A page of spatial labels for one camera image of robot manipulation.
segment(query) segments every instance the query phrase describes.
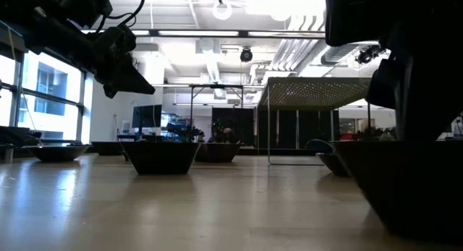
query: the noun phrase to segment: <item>camera rig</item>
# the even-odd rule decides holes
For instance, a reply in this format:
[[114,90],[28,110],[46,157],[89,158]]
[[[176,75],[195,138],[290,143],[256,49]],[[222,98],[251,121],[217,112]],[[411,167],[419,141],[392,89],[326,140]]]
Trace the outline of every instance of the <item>camera rig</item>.
[[0,22],[21,35],[32,52],[46,52],[94,74],[109,98],[118,91],[154,94],[133,66],[136,37],[125,22],[104,32],[81,32],[111,12],[109,0],[0,0]]

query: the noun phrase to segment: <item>light fixture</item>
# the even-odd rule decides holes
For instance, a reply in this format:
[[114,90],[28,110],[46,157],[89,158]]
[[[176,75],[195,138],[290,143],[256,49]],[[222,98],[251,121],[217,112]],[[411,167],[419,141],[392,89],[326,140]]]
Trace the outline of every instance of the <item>light fixture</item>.
[[247,34],[255,38],[325,39],[324,31],[249,31]]
[[136,36],[149,36],[149,30],[132,30],[132,33]]
[[[173,106],[191,106],[191,103],[173,103]],[[193,106],[204,106],[204,103],[194,103]]]
[[[81,30],[82,33],[88,34],[88,33],[94,33],[94,30]],[[132,30],[132,33],[138,37],[140,36],[150,36],[150,31],[149,30]]]
[[263,75],[262,83],[266,84],[269,77],[288,77],[293,71],[266,71]]
[[[225,12],[218,12],[218,7],[220,5],[225,5],[226,9]],[[229,2],[227,1],[222,1],[221,3],[219,1],[216,1],[216,3],[212,7],[212,15],[216,17],[219,20],[227,20],[230,18],[232,15],[232,6]]]
[[264,88],[265,85],[243,85],[243,88]]
[[[173,103],[174,106],[191,106],[191,103]],[[193,106],[225,106],[225,107],[241,107],[241,104],[233,103],[194,103]],[[255,107],[256,103],[243,103],[243,107]]]
[[181,85],[181,84],[151,84],[155,88],[189,88],[190,85]]
[[192,37],[237,37],[237,31],[221,30],[159,30],[160,36],[192,36]]

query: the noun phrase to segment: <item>computer screen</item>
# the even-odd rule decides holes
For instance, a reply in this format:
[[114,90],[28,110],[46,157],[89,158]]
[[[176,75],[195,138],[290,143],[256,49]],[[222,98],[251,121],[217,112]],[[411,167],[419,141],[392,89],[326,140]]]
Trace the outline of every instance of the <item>computer screen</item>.
[[132,128],[140,126],[139,120],[141,115],[142,126],[161,127],[162,105],[154,106],[136,106],[133,108]]

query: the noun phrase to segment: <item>blurry foreground object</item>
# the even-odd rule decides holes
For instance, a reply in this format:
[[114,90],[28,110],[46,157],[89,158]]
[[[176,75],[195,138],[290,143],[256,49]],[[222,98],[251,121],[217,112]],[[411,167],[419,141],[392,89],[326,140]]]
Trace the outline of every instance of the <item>blurry foreground object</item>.
[[463,110],[459,93],[449,91],[463,78],[447,67],[460,61],[462,0],[326,0],[326,8],[328,45],[379,41],[391,50],[366,99],[396,110],[397,139],[436,140]]

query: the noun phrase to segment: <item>potted plant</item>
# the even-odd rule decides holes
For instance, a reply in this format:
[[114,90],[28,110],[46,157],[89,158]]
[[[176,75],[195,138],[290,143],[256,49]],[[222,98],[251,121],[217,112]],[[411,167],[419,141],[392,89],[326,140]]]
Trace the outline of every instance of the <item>potted plant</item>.
[[187,126],[186,129],[172,127],[169,128],[168,131],[178,135],[182,139],[182,142],[194,142],[197,136],[204,136],[203,131],[191,126]]

